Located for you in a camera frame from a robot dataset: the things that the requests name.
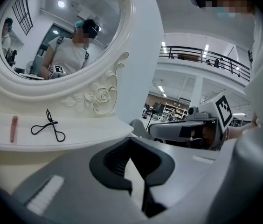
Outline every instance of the ornate white mirror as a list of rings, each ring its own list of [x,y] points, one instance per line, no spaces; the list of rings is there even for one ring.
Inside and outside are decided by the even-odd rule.
[[[107,80],[107,71],[116,79],[113,65],[128,57],[133,11],[132,0],[6,0],[0,8],[0,92],[44,101],[103,75]],[[95,83],[88,92],[93,89],[101,87]]]
[[[1,18],[1,58],[36,81],[73,74],[107,50],[124,15],[120,0],[16,0]]]
[[[134,12],[133,0],[2,3],[0,150],[68,150],[132,131],[115,117],[114,107]],[[66,134],[64,142],[50,129],[31,134],[31,127],[47,123],[46,110]],[[13,116],[18,116],[14,143]]]

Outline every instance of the backpack strap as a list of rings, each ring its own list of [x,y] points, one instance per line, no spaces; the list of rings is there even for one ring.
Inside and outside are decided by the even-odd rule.
[[[55,56],[55,54],[56,54],[56,52],[57,52],[58,47],[59,47],[60,44],[63,42],[63,40],[64,40],[64,37],[59,37],[59,38],[58,38],[57,44],[56,44],[56,48],[55,48],[55,51],[54,51],[54,54],[53,54],[53,58],[54,58],[54,56]]]

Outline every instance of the face mask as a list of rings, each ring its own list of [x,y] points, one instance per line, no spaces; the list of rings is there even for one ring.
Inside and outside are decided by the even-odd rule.
[[[234,18],[235,13],[226,13],[224,11],[224,7],[217,7],[216,8],[217,17],[219,18]]]

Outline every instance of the balcony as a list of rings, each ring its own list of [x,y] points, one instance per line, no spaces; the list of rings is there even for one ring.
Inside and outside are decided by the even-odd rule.
[[[250,69],[247,66],[209,50],[205,51],[192,47],[165,46],[161,48],[159,56],[168,59],[190,61],[195,67],[197,64],[203,66],[201,68],[208,67],[209,70],[220,73],[223,76],[229,77],[231,75],[235,80],[240,78],[245,85],[250,81]]]

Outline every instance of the gray chair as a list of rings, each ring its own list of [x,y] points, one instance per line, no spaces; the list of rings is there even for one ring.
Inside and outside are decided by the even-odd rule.
[[[154,137],[152,137],[145,129],[144,124],[141,120],[135,119],[131,122],[131,126],[133,129],[133,134],[135,134],[138,137],[142,137],[148,140],[154,140]]]

